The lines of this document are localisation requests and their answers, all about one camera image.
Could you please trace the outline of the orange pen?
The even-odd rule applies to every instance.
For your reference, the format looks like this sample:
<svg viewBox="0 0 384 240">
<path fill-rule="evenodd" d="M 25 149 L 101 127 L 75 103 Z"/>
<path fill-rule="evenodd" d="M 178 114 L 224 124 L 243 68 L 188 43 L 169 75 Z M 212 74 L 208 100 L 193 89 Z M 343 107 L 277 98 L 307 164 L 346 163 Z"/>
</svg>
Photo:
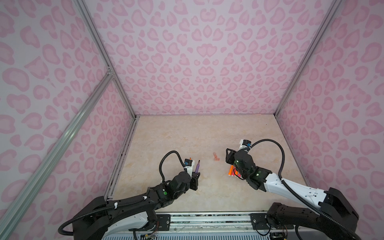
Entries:
<svg viewBox="0 0 384 240">
<path fill-rule="evenodd" d="M 232 176 L 233 175 L 233 169 L 234 169 L 234 166 L 231 165 L 229 173 L 228 173 L 228 176 Z"/>
</svg>

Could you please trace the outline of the purple pen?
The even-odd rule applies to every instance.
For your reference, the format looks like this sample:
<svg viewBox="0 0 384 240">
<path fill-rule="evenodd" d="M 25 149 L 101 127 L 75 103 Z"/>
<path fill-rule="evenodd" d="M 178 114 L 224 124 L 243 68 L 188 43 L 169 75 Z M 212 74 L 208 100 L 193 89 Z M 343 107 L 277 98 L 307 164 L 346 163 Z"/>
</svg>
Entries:
<svg viewBox="0 0 384 240">
<path fill-rule="evenodd" d="M 197 163 L 197 166 L 196 166 L 196 169 L 195 169 L 195 173 L 199 173 L 199 169 L 200 169 L 200 160 L 198 161 Z"/>
</svg>

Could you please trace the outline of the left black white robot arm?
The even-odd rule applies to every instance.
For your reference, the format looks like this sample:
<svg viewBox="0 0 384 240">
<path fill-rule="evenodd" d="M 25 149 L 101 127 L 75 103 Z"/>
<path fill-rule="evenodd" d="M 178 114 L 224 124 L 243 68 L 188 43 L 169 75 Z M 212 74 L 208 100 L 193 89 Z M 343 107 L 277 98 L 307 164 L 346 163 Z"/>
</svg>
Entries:
<svg viewBox="0 0 384 240">
<path fill-rule="evenodd" d="M 97 197 L 75 215 L 71 223 L 73 237 L 75 240 L 101 240 L 125 220 L 129 221 L 128 231 L 159 228 L 155 211 L 171 205 L 188 190 L 196 191 L 199 177 L 200 173 L 180 172 L 171 181 L 149 187 L 141 195 L 111 201 Z"/>
</svg>

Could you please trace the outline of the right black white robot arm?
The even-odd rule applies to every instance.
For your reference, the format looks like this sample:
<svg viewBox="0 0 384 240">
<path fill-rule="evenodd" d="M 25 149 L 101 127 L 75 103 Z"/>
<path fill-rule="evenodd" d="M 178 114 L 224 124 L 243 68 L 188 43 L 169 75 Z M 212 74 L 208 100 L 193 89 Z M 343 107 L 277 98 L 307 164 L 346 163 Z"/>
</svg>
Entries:
<svg viewBox="0 0 384 240">
<path fill-rule="evenodd" d="M 227 149 L 226 163 L 232 165 L 254 190 L 276 194 L 303 205 L 298 208 L 273 203 L 266 214 L 270 226 L 310 228 L 332 240 L 360 239 L 356 234 L 359 215 L 341 191 L 315 189 L 284 179 L 256 166 L 246 150 Z"/>
</svg>

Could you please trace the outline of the right corner aluminium profile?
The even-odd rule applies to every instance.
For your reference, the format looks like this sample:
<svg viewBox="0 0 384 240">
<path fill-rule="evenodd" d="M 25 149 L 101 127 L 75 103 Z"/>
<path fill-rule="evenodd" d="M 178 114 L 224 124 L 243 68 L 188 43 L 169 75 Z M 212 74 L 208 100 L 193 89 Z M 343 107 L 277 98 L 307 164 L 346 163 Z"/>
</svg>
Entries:
<svg viewBox="0 0 384 240">
<path fill-rule="evenodd" d="M 307 67 L 312 56 L 315 54 L 319 44 L 322 41 L 322 38 L 325 36 L 327 30 L 332 25 L 335 17 L 337 16 L 339 10 L 342 8 L 344 2 L 345 1 L 342 1 L 342 0 L 334 0 L 331 2 L 331 5 L 330 5 L 327 13 L 325 14 L 321 24 L 319 25 L 316 34 L 314 35 L 308 49 L 306 50 L 302 60 L 300 61 L 300 64 L 299 64 L 296 72 L 294 73 L 292 80 L 288 84 L 288 87 L 287 87 L 286 91 L 284 92 L 283 97 L 282 97 L 282 99 L 281 99 L 281 101 L 280 101 L 280 103 L 279 103 L 279 105 L 278 105 L 278 107 L 274 113 L 274 116 L 276 119 L 278 118 L 278 116 L 282 112 L 283 107 L 284 107 L 285 103 L 287 102 L 290 94 L 292 93 L 295 85 L 300 80 L 300 77 L 303 74 L 303 71 Z"/>
</svg>

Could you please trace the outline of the corner aluminium profile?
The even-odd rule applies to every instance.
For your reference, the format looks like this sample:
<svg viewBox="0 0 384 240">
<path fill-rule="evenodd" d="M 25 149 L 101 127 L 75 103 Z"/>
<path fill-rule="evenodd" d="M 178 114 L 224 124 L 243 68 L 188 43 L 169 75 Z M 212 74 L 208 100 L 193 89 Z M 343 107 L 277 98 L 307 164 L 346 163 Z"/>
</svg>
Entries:
<svg viewBox="0 0 384 240">
<path fill-rule="evenodd" d="M 325 36 L 327 30 L 332 25 L 335 17 L 337 16 L 339 10 L 342 8 L 344 2 L 345 1 L 342 1 L 342 0 L 334 0 L 331 2 L 331 5 L 330 5 L 327 13 L 325 14 L 321 24 L 319 25 L 316 34 L 314 35 L 308 49 L 306 50 L 302 60 L 300 61 L 300 64 L 299 64 L 296 72 L 294 73 L 292 80 L 288 84 L 288 87 L 287 87 L 286 91 L 284 92 L 283 97 L 282 97 L 282 99 L 281 99 L 281 101 L 280 101 L 280 103 L 279 103 L 279 105 L 278 105 L 278 107 L 274 113 L 274 116 L 276 119 L 278 118 L 278 116 L 282 112 L 283 107 L 284 107 L 285 103 L 287 102 L 290 94 L 292 93 L 295 85 L 300 80 L 300 77 L 303 74 L 303 71 L 307 67 L 312 56 L 315 54 L 319 44 L 322 41 L 322 38 Z"/>
<path fill-rule="evenodd" d="M 107 49 L 105 47 L 105 44 L 103 43 L 103 40 L 97 30 L 96 24 L 91 16 L 91 13 L 88 9 L 88 6 L 85 1 L 83 0 L 74 0 L 73 3 L 76 5 L 77 10 L 79 14 L 81 15 L 81 18 L 83 19 L 86 28 L 88 29 L 96 48 L 98 49 L 100 56 L 102 60 L 104 61 L 104 64 L 106 68 L 108 69 L 108 72 L 112 75 L 112 79 L 118 89 L 118 92 L 120 96 L 123 99 L 123 103 L 126 106 L 127 110 L 130 113 L 130 116 L 135 120 L 137 115 L 134 113 L 133 107 L 128 99 L 127 93 L 125 92 L 123 88 L 123 84 L 121 83 L 121 79 L 119 78 L 116 69 L 111 61 L 111 58 L 107 52 Z"/>
</svg>

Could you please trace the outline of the left corner aluminium profile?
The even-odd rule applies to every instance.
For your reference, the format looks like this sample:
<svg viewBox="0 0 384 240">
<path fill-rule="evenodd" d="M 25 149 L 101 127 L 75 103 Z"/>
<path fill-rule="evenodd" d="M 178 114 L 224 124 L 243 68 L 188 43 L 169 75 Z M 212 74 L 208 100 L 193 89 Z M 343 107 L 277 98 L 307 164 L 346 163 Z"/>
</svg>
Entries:
<svg viewBox="0 0 384 240">
<path fill-rule="evenodd" d="M 102 60 L 104 61 L 104 64 L 106 68 L 108 69 L 108 72 L 112 75 L 112 79 L 118 89 L 118 92 L 120 96 L 123 99 L 123 103 L 126 106 L 127 110 L 130 113 L 130 116 L 135 120 L 137 115 L 134 113 L 133 107 L 128 99 L 127 93 L 125 92 L 123 88 L 123 84 L 121 83 L 121 79 L 119 78 L 116 69 L 111 61 L 111 58 L 107 52 L 107 49 L 105 47 L 105 44 L 103 43 L 103 40 L 97 30 L 96 24 L 91 16 L 91 13 L 88 9 L 88 6 L 85 1 L 83 0 L 74 0 L 73 3 L 76 5 L 77 10 L 79 14 L 81 15 L 81 18 L 83 19 L 86 28 L 88 29 L 96 48 L 98 49 L 100 56 Z"/>
</svg>

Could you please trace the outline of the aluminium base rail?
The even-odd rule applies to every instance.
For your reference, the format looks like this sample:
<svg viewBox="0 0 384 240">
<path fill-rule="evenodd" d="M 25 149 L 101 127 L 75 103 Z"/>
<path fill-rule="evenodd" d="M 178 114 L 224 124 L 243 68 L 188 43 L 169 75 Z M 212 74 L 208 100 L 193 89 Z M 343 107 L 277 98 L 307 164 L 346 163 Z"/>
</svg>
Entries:
<svg viewBox="0 0 384 240">
<path fill-rule="evenodd" d="M 170 230 L 133 233 L 121 230 L 104 237 L 105 240 L 296 240 L 294 226 L 270 227 L 267 231 L 253 230 L 250 214 L 266 212 L 185 212 L 170 214 Z"/>
</svg>

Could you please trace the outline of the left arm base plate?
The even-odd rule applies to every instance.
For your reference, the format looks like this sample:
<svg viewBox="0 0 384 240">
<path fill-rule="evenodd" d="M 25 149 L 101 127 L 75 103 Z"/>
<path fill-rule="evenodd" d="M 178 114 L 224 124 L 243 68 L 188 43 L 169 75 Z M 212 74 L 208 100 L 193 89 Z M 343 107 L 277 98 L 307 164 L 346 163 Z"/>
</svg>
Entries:
<svg viewBox="0 0 384 240">
<path fill-rule="evenodd" d="M 171 215 L 170 214 L 157 214 L 159 232 L 166 232 L 170 230 Z"/>
</svg>

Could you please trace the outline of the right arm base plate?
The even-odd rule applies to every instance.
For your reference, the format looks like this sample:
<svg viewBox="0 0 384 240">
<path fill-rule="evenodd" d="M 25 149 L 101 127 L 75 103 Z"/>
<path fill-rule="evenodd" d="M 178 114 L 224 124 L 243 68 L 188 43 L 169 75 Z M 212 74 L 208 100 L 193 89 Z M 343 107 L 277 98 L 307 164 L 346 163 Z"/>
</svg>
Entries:
<svg viewBox="0 0 384 240">
<path fill-rule="evenodd" d="M 252 213 L 250 214 L 251 224 L 253 230 L 267 231 L 270 229 L 268 224 L 266 213 Z"/>
</svg>

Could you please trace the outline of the diagonal aluminium wall profile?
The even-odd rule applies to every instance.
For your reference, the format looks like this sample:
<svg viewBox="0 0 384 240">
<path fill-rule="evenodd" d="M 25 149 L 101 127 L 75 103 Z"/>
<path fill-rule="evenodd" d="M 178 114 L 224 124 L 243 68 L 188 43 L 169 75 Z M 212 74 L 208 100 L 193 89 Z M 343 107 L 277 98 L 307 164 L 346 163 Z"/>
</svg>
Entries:
<svg viewBox="0 0 384 240">
<path fill-rule="evenodd" d="M 95 105 L 100 100 L 104 91 L 114 78 L 115 73 L 107 73 L 94 92 L 89 96 L 79 112 L 70 122 L 61 137 L 53 145 L 49 153 L 44 158 L 43 162 L 37 168 L 35 173 L 26 183 L 20 194 L 10 205 L 1 220 L 1 239 L 7 240 L 18 226 L 30 205 L 48 180 L 59 160 L 64 156 L 64 153 L 73 142 L 75 136 L 80 131 L 81 127 L 89 117 Z"/>
</svg>

